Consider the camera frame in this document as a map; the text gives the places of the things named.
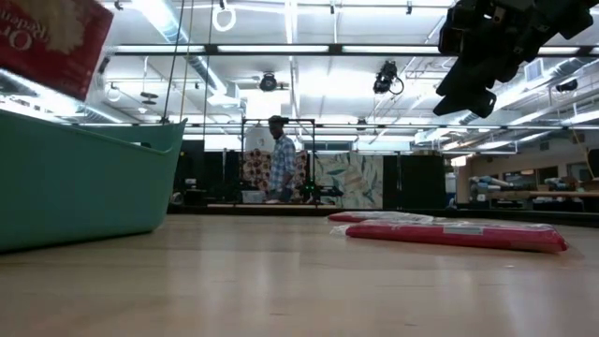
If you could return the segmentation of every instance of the man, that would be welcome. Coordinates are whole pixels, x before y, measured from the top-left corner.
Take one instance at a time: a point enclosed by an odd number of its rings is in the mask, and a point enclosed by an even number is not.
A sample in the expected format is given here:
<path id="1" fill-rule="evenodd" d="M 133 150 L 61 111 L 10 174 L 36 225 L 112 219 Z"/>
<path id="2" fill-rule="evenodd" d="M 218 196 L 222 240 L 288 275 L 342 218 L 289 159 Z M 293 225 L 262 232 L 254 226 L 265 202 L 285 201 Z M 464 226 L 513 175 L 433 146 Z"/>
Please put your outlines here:
<path id="1" fill-rule="evenodd" d="M 269 201 L 289 202 L 293 196 L 292 179 L 296 173 L 296 146 L 285 135 L 286 118 L 269 118 L 270 134 L 276 141 L 270 163 Z"/>

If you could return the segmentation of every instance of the wooden floor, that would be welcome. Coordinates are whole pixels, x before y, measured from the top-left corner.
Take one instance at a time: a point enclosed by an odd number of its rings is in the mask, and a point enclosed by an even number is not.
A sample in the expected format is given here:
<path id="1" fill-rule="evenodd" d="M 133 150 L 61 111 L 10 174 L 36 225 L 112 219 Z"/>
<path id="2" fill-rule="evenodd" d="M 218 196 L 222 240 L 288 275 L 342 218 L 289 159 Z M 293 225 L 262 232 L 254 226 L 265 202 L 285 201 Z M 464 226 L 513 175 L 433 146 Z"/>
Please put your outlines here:
<path id="1" fill-rule="evenodd" d="M 315 218 L 171 216 L 0 256 L 0 336 L 590 337 L 599 231 L 561 256 L 346 240 Z"/>

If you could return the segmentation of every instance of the hanging rope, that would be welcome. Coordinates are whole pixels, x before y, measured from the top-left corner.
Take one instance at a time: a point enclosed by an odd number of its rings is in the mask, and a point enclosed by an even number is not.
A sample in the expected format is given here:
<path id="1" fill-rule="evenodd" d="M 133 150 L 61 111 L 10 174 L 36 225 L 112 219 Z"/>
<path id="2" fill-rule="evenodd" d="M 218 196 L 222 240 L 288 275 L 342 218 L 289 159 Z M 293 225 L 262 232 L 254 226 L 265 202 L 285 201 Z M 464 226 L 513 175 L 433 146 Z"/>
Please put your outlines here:
<path id="1" fill-rule="evenodd" d="M 181 37 L 181 29 L 183 22 L 183 9 L 185 8 L 185 0 L 181 3 L 181 14 L 179 15 L 179 29 L 177 29 L 177 42 L 175 43 L 175 54 L 172 56 L 172 65 L 170 66 L 170 75 L 168 75 L 167 99 L 165 102 L 165 111 L 162 114 L 162 125 L 168 122 L 168 100 L 170 99 L 170 88 L 172 88 L 172 77 L 175 72 L 175 62 L 177 62 L 177 50 L 179 49 L 179 38 Z"/>
<path id="2" fill-rule="evenodd" d="M 212 6 L 211 6 L 211 18 L 213 17 L 214 14 L 214 0 L 212 0 Z M 212 26 L 213 24 L 210 25 L 210 30 L 208 31 L 208 45 L 210 46 L 210 44 L 212 43 Z M 206 68 L 210 69 L 210 56 L 206 57 Z M 202 127 L 202 139 L 204 139 L 204 141 L 206 141 L 206 116 L 208 115 L 208 81 L 206 82 L 206 86 L 204 88 L 204 124 Z"/>
<path id="3" fill-rule="evenodd" d="M 194 5 L 196 0 L 191 0 L 191 19 L 189 20 L 189 41 L 187 41 L 187 54 L 185 55 L 185 61 L 189 60 L 189 51 L 191 48 L 191 36 L 193 35 L 194 28 Z M 181 113 L 179 113 L 179 123 L 183 121 L 183 109 L 185 107 L 185 89 L 187 88 L 187 69 L 189 68 L 189 61 L 185 62 L 185 76 L 183 77 L 183 91 L 181 92 Z"/>

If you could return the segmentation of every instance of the dark pants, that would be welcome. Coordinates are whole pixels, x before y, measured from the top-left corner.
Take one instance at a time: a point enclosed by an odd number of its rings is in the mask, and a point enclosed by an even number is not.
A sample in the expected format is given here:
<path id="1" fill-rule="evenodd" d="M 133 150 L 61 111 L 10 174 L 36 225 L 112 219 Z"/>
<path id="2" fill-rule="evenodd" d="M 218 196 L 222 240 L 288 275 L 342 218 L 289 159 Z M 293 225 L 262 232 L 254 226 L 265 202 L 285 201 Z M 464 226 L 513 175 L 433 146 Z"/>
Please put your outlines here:
<path id="1" fill-rule="evenodd" d="M 269 191 L 269 200 L 279 200 L 280 202 L 289 202 L 293 197 L 293 190 L 291 188 L 284 188 L 283 191 Z"/>

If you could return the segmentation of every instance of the metal frame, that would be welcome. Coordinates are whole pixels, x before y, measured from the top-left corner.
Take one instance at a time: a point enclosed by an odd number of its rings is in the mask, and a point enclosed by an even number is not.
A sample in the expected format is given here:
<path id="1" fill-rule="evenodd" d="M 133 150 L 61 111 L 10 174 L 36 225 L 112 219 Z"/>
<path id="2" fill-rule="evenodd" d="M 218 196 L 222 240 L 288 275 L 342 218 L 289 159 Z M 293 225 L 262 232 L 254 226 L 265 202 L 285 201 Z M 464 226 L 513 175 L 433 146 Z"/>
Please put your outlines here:
<path id="1" fill-rule="evenodd" d="M 268 119 L 252 119 L 252 118 L 243 118 L 241 119 L 241 161 L 240 167 L 243 168 L 245 164 L 245 125 L 248 122 L 256 122 L 256 125 L 259 125 L 260 122 L 267 122 Z M 312 182 L 316 183 L 316 120 L 315 119 L 288 119 L 289 122 L 295 122 L 297 128 L 303 128 L 301 122 L 307 122 L 312 125 Z"/>
<path id="2" fill-rule="evenodd" d="M 430 44 L 124 44 L 112 48 L 116 56 L 414 56 L 447 57 Z M 599 57 L 599 47 L 546 46 L 539 57 Z"/>
<path id="3" fill-rule="evenodd" d="M 264 121 L 267 120 L 245 120 L 248 121 Z M 302 119 L 289 121 L 313 121 L 314 131 L 316 128 L 330 128 L 330 129 L 439 129 L 449 128 L 457 130 L 477 130 L 477 129 L 491 129 L 491 130 L 531 130 L 531 131 L 568 131 L 568 130 L 599 130 L 599 125 L 402 125 L 402 124 L 379 124 L 379 125 L 351 125 L 351 124 L 317 124 L 314 119 Z M 190 124 L 186 129 L 203 129 L 204 127 L 217 127 L 217 128 L 231 128 L 241 127 L 245 123 L 231 123 L 231 124 L 218 124 L 218 123 L 206 123 L 206 124 Z M 63 123 L 63 125 L 85 125 L 85 126 L 156 126 L 156 124 L 141 123 L 141 124 L 95 124 L 95 123 Z M 287 125 L 289 128 L 303 128 L 302 125 Z"/>

